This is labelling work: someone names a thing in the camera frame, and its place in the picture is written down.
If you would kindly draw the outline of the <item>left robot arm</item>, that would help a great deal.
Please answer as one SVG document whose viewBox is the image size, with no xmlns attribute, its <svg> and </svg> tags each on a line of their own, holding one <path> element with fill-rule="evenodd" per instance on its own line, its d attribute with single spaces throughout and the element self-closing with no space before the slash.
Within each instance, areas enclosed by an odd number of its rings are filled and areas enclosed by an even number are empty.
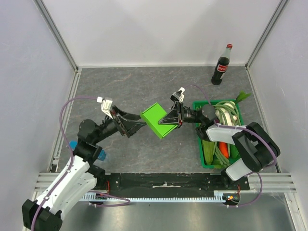
<svg viewBox="0 0 308 231">
<path fill-rule="evenodd" d="M 100 125 L 91 119 L 80 123 L 77 145 L 65 168 L 36 200 L 26 200 L 22 205 L 26 228 L 58 231 L 68 212 L 88 191 L 105 185 L 105 170 L 94 164 L 102 151 L 98 143 L 117 132 L 131 137 L 146 125 L 139 115 L 123 112 L 116 106 L 111 107 L 107 116 Z"/>
</svg>

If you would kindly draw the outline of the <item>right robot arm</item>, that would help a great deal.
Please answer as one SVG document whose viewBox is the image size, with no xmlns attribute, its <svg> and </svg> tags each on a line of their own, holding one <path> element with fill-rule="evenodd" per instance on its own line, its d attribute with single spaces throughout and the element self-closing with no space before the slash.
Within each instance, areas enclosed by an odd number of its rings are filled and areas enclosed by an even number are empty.
<svg viewBox="0 0 308 231">
<path fill-rule="evenodd" d="M 210 104 L 191 109 L 176 101 L 158 124 L 181 127 L 183 123 L 196 123 L 199 124 L 196 133 L 200 139 L 235 145 L 240 159 L 221 172 L 220 183 L 225 189 L 232 189 L 244 176 L 276 165 L 280 149 L 260 124 L 252 122 L 247 126 L 227 126 L 217 121 L 216 110 Z"/>
</svg>

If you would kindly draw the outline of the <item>green paper box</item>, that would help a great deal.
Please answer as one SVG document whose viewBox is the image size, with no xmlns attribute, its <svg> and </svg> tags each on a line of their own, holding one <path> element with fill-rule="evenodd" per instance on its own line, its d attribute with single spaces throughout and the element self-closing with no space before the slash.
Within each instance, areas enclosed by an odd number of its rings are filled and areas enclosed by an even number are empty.
<svg viewBox="0 0 308 231">
<path fill-rule="evenodd" d="M 171 131 L 177 128 L 176 125 L 159 124 L 158 122 L 167 115 L 167 112 L 159 103 L 155 103 L 145 111 L 140 113 L 141 119 L 143 119 L 150 129 L 157 135 L 159 139 L 163 139 Z"/>
</svg>

